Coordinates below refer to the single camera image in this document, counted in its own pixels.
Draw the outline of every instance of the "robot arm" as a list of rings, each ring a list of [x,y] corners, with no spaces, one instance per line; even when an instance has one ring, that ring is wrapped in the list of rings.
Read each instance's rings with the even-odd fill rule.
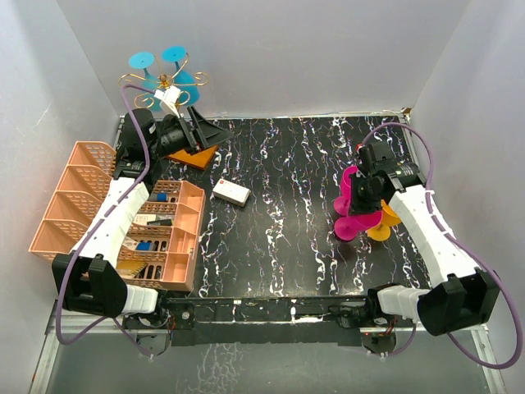
[[[443,224],[441,232],[427,210],[425,178],[413,163],[397,163],[386,142],[367,144],[359,150],[359,172],[352,177],[350,214],[372,213],[385,200],[407,228],[418,247],[431,279],[431,290],[385,285],[368,292],[373,317],[401,315],[421,321],[432,335],[485,323],[500,292],[494,280],[461,249],[446,239],[452,230],[430,198],[433,215]]]
[[[125,116],[117,146],[115,171],[106,199],[88,231],[70,254],[57,254],[52,262],[53,276],[60,291],[73,254],[81,248],[78,259],[72,262],[69,280],[66,280],[65,309],[110,318],[155,311],[158,301],[156,290],[126,285],[116,273],[121,245],[135,215],[148,200],[162,174],[162,158],[182,149],[191,154],[197,153],[231,137],[229,131],[206,121],[193,107],[188,107],[193,127],[188,124],[176,109],[179,95],[180,90],[175,86],[156,92],[155,97],[161,100],[162,109],[168,113],[162,121],[156,121],[148,109],[133,111],[150,158],[148,172],[144,174],[143,181],[135,186],[145,169],[144,147],[130,114]],[[123,194],[131,187],[133,189],[123,199]]]

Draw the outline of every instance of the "black tabletop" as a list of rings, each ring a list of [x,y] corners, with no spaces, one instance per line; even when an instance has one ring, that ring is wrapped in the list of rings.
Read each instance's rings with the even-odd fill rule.
[[[428,288],[421,256],[402,225],[386,242],[365,233],[351,242],[333,233],[333,209],[345,168],[363,137],[395,117],[317,117],[217,121],[234,138],[205,171],[169,162],[165,179],[203,188],[207,203],[192,296],[328,296],[363,294],[387,282]],[[387,140],[410,155],[400,128]],[[248,187],[243,208],[214,198],[225,178]]]

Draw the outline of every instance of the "purple cable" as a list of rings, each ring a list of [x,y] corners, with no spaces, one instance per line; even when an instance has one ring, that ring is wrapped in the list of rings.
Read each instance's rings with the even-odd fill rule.
[[[410,344],[412,343],[414,337],[416,336],[417,328],[418,328],[418,325],[414,324],[413,328],[412,328],[412,332],[410,333],[410,337],[406,341],[406,343],[403,346],[401,346],[398,350],[394,350],[392,353],[389,353],[388,355],[398,355],[399,353],[404,352],[406,350],[406,348],[410,346]]]
[[[146,177],[146,174],[148,173],[148,170],[149,170],[149,167],[150,167],[148,144],[146,143],[146,140],[144,139],[144,136],[142,135],[142,132],[140,130],[140,125],[137,122],[137,118],[135,117],[135,115],[133,113],[133,109],[131,108],[130,104],[128,103],[128,101],[126,99],[125,91],[128,88],[135,88],[135,89],[142,90],[144,92],[151,93],[151,94],[155,93],[153,90],[145,89],[143,87],[136,86],[136,85],[131,85],[131,84],[126,84],[126,85],[122,86],[122,88],[121,88],[122,99],[124,100],[124,104],[126,106],[126,109],[127,109],[128,113],[130,114],[130,118],[131,118],[131,121],[133,122],[133,126],[135,126],[135,129],[137,130],[137,134],[139,135],[140,143],[142,144],[142,148],[144,150],[145,166],[144,166],[144,170],[140,173],[139,177],[135,180],[135,182],[133,182],[133,185],[131,185],[122,194],[122,196],[117,200],[116,205],[120,204],[121,201],[123,199],[125,199],[128,196],[128,194]],[[56,318],[57,339],[63,345],[70,345],[71,343],[74,343],[74,342],[78,341],[91,328],[95,327],[97,324],[99,324],[104,319],[106,319],[106,317],[101,317],[101,318],[95,320],[88,327],[86,327],[84,330],[82,330],[79,334],[75,335],[71,339],[66,339],[62,335],[62,306],[64,305],[64,298],[66,296],[66,286],[67,286],[67,283],[69,282],[69,277],[71,275],[71,271],[73,270],[73,266],[75,265],[76,260],[79,258],[80,252],[82,251],[82,249],[89,242],[89,240],[91,239],[93,234],[102,225],[104,220],[106,220],[106,218],[113,212],[113,210],[116,208],[116,205],[111,206],[110,209],[108,209],[106,211],[106,213],[104,214],[104,217],[101,218],[100,220],[98,220],[97,224],[95,224],[93,229],[86,234],[86,237],[82,240],[82,242],[80,242],[80,245],[79,245],[78,249],[75,251],[75,253],[71,257],[71,261],[67,265],[66,272],[64,273],[64,278],[62,279],[62,284],[60,286],[60,291],[58,292],[58,305],[57,305],[57,318]],[[121,326],[121,324],[115,318],[113,319],[113,321],[115,322],[116,326],[124,334],[126,334],[126,336],[139,348],[139,350],[143,354],[145,354],[147,356],[152,356],[151,352],[147,351],[141,345],[136,343],[135,339]]]
[[[401,123],[397,123],[397,122],[394,122],[394,121],[389,121],[387,123],[383,123],[382,125],[379,125],[375,129],[370,131],[367,134],[367,136],[364,137],[364,140],[363,140],[362,144],[366,144],[366,142],[376,132],[378,132],[381,128],[388,127],[388,126],[398,126],[398,127],[404,128],[404,129],[410,131],[411,133],[415,134],[419,138],[419,140],[422,142],[423,146],[425,147],[425,150],[427,151],[428,162],[429,162],[428,175],[427,175],[427,185],[426,185],[425,189],[426,190],[431,190],[432,179],[433,179],[433,176],[434,176],[434,157],[432,155],[432,151],[430,150],[430,147],[428,146],[428,143],[419,134],[419,132],[415,131],[412,127],[407,126],[407,125],[403,125]],[[434,212],[434,208],[432,207],[430,193],[425,193],[425,202],[427,203],[427,210],[428,210],[429,214],[432,215],[433,212]],[[432,217],[432,221],[436,224],[437,228],[440,231],[445,231],[445,227],[441,224],[439,219],[437,219],[436,216],[431,216],[431,217]],[[507,289],[507,287],[501,281],[501,279],[498,277],[498,275],[495,273],[495,271],[488,264],[484,263],[479,258],[479,256],[477,256],[474,252],[472,252],[467,246],[463,245],[460,241],[456,240],[451,234],[445,233],[445,238],[447,240],[449,240],[450,242],[452,242],[454,245],[456,245],[461,250],[464,250],[464,252],[466,254],[468,254],[470,256],[470,258],[477,263],[477,265],[479,265],[481,268],[483,268],[486,271],[486,273],[488,273],[491,276],[491,278],[494,280],[496,285],[498,285],[498,287],[500,288],[501,294],[503,295],[507,305],[509,306],[510,314],[512,316],[512,320],[514,321],[514,327],[516,328],[516,349],[514,350],[514,353],[513,353],[512,357],[510,357],[510,359],[505,361],[503,364],[490,364],[490,363],[487,363],[486,361],[480,360],[475,355],[469,353],[468,350],[463,345],[461,345],[459,343],[459,341],[451,333],[449,333],[447,335],[452,340],[452,342],[470,360],[475,361],[475,362],[477,362],[478,364],[480,364],[480,365],[482,365],[484,367],[491,368],[491,369],[507,369],[508,367],[513,366],[519,360],[519,357],[521,356],[521,353],[522,353],[522,348],[523,348],[523,328],[522,328],[521,321],[519,320],[518,308],[517,308],[516,304],[514,303],[514,300],[510,296],[510,291]]]

